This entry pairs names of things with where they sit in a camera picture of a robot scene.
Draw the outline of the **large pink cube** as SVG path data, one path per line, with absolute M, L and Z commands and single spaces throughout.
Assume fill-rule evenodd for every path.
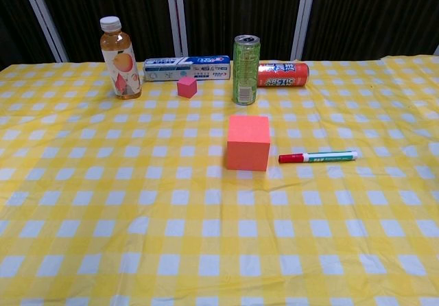
M 230 116 L 226 142 L 226 168 L 264 172 L 268 166 L 270 145 L 270 125 L 267 117 Z

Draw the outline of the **red capped marker pen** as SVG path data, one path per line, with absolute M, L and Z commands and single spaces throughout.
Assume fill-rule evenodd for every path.
M 313 152 L 283 154 L 278 156 L 278 162 L 283 163 L 317 163 L 317 162 L 339 162 L 354 161 L 358 157 L 356 151 L 346 152 Z

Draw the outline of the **small pink cube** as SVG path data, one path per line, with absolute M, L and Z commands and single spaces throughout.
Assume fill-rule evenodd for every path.
M 197 93 L 197 80 L 192 77 L 180 78 L 177 81 L 177 90 L 179 96 L 190 99 Z

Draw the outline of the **blue white toothpaste box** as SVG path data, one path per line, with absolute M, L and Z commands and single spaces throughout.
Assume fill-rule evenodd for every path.
M 143 64 L 147 82 L 177 81 L 183 77 L 196 80 L 228 80 L 228 56 L 189 56 L 180 58 L 150 58 Z

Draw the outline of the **green drink can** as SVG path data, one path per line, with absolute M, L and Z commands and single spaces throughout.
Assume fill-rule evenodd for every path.
M 233 47 L 233 101 L 247 106 L 257 96 L 257 80 L 260 56 L 260 38 L 238 35 Z

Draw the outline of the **yellow white checkered tablecloth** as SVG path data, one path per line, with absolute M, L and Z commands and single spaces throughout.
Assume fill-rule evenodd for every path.
M 251 106 L 0 71 L 0 306 L 439 306 L 439 57 L 309 68 Z M 226 168 L 233 115 L 268 118 L 264 172 Z

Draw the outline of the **orange soda can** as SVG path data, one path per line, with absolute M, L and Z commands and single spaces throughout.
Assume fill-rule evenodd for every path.
M 257 86 L 304 86 L 308 77 L 309 67 L 305 63 L 260 64 Z

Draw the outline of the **tea bottle with white cap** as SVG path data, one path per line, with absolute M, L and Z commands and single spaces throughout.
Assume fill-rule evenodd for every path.
M 115 95 L 135 99 L 141 95 L 141 79 L 130 36 L 121 29 L 117 16 L 99 20 L 103 35 L 100 46 Z

